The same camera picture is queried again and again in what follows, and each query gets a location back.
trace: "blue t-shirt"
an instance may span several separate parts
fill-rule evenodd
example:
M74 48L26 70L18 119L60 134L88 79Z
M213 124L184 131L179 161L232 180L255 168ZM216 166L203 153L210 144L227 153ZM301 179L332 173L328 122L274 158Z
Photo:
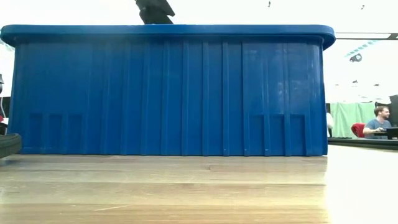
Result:
M369 128L372 130L375 130L377 128L386 129L386 128L391 128L391 123L390 123L390 121L384 121L383 123L380 123L378 120L373 119L366 124L365 128ZM365 138L367 138L367 139L388 139L387 136L375 136L374 134L367 134L367 135L365 135Z

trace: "red chair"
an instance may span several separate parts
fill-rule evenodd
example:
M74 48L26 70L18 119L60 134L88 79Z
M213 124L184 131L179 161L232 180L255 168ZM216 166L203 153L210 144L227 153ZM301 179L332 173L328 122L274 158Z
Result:
M365 138L363 134L363 129L365 128L365 124L363 123L355 123L352 125L351 130L358 138Z

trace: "wooden surface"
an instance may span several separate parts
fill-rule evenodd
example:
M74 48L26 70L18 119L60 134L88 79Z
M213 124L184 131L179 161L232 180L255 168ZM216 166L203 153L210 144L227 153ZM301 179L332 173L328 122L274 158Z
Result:
M11 156L0 224L398 223L398 154Z

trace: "green curtain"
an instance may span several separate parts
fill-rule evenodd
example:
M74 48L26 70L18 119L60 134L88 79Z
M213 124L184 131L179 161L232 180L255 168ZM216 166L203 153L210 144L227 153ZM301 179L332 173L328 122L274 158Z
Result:
M352 125L374 119L374 103L331 103L330 110L335 122L332 129L335 138L357 138L351 131Z

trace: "man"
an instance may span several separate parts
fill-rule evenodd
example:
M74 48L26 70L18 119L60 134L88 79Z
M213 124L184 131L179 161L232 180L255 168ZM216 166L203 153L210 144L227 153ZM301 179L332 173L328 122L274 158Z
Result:
M374 109L376 119L369 121L363 129L363 134L367 139L387 139L387 136L375 136L374 133L385 131L386 128L391 128L391 123L387 120L390 111L386 106L378 106Z
M335 126L335 122L330 113L326 113L326 123L328 125L327 127L328 137L330 137L329 129L333 129L333 127Z

